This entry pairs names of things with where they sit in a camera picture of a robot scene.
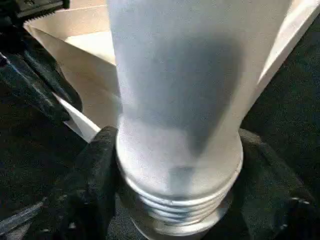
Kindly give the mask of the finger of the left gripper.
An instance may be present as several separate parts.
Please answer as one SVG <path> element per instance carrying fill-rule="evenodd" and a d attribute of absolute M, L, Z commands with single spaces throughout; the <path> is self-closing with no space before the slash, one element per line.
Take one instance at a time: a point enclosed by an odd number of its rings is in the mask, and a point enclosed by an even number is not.
<path fill-rule="evenodd" d="M 56 99 L 47 84 L 24 60 L 24 54 L 0 54 L 0 81 L 16 97 L 33 106 L 55 122 L 64 122 L 70 115 Z"/>
<path fill-rule="evenodd" d="M 66 80 L 58 62 L 45 48 L 27 48 L 24 50 L 23 58 L 51 91 L 67 101 L 78 111 L 81 112 L 83 110 L 79 94 Z"/>

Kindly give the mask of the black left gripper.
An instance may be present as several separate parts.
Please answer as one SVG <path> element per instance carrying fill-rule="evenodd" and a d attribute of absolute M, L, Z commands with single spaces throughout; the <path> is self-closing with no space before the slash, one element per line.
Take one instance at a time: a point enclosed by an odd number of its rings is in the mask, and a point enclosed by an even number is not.
<path fill-rule="evenodd" d="M 23 23 L 69 7 L 69 0 L 1 0 L 0 23 Z"/>

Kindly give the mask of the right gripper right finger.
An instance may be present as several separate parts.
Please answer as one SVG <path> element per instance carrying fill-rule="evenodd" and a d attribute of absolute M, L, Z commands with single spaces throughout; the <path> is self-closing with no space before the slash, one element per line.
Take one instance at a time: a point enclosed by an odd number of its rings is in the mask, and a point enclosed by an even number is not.
<path fill-rule="evenodd" d="M 253 240 L 318 240 L 320 205 L 258 135 L 239 130 L 243 164 L 235 201 Z"/>

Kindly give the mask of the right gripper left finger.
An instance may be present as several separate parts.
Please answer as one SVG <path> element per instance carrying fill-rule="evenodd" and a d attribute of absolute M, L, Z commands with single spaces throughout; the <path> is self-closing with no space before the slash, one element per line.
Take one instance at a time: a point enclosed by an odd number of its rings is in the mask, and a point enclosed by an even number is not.
<path fill-rule="evenodd" d="M 102 128 L 77 156 L 58 200 L 61 240 L 104 240 L 115 211 L 117 129 Z"/>

